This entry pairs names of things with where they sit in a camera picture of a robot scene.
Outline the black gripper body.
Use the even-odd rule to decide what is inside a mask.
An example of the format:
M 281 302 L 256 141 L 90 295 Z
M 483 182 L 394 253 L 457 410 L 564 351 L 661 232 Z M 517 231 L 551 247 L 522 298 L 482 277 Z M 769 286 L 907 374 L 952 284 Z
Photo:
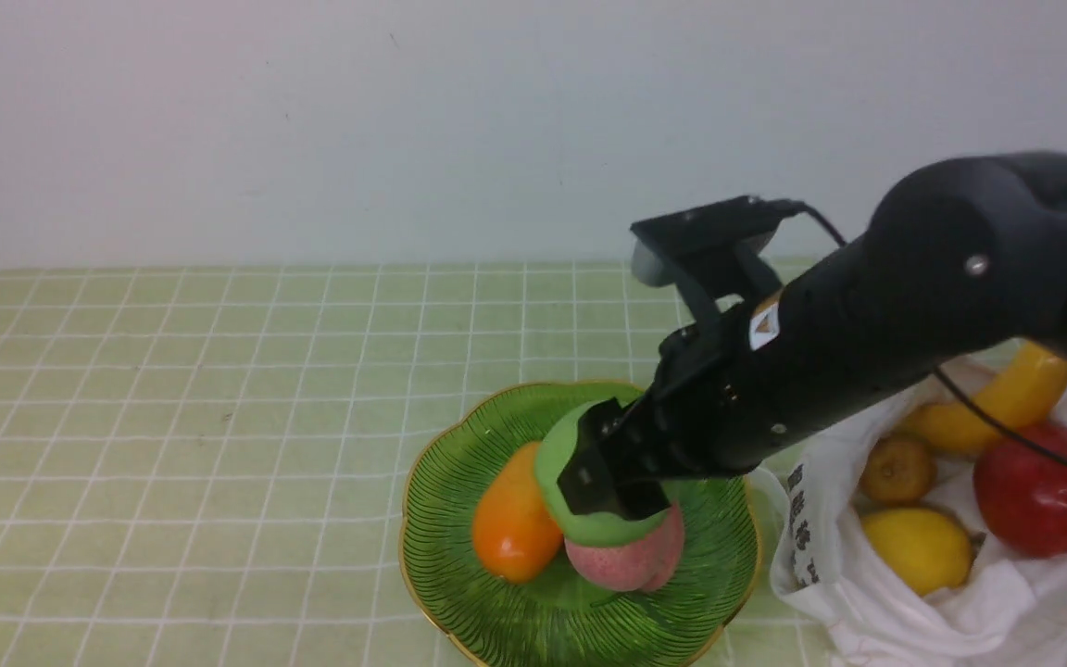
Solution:
M 644 396 L 602 422 L 600 459 L 614 481 L 736 477 L 830 423 L 831 295 L 783 290 L 666 338 Z

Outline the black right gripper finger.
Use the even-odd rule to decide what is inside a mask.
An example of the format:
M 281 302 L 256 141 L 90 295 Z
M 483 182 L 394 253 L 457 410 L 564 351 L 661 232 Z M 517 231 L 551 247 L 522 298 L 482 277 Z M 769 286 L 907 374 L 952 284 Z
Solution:
M 610 512 L 625 521 L 646 521 L 671 505 L 668 482 L 653 478 L 611 478 Z

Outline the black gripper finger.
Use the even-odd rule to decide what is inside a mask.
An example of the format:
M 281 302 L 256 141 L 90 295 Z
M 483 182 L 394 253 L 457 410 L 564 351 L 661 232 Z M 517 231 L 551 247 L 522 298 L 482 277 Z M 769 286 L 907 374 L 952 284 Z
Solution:
M 572 515 L 625 515 L 605 452 L 623 415 L 620 402 L 606 398 L 576 406 L 556 422 L 556 455 L 560 459 L 556 486 Z

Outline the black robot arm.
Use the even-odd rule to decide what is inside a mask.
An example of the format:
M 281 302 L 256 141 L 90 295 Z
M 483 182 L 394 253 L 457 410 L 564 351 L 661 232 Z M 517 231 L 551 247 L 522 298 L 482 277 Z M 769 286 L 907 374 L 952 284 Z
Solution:
M 885 195 L 860 237 L 783 283 L 759 251 L 791 198 L 740 195 L 632 224 L 634 273 L 673 284 L 692 324 L 652 383 L 566 427 L 551 497 L 572 515 L 644 520 L 663 483 L 744 476 L 1012 338 L 1067 359 L 1067 155 L 954 157 Z

